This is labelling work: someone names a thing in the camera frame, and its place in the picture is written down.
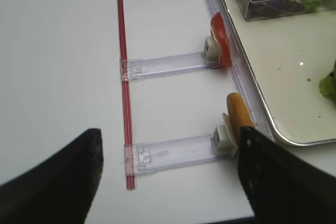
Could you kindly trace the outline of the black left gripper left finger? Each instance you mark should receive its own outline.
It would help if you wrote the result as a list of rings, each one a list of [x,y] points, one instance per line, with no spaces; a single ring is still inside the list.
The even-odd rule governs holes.
[[[85,223],[103,172],[100,129],[1,185],[1,223]]]

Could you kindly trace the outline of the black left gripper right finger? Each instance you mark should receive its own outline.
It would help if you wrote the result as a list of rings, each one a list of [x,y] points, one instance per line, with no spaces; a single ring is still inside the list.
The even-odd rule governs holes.
[[[240,128],[238,176],[257,223],[335,223],[335,177],[253,127]]]

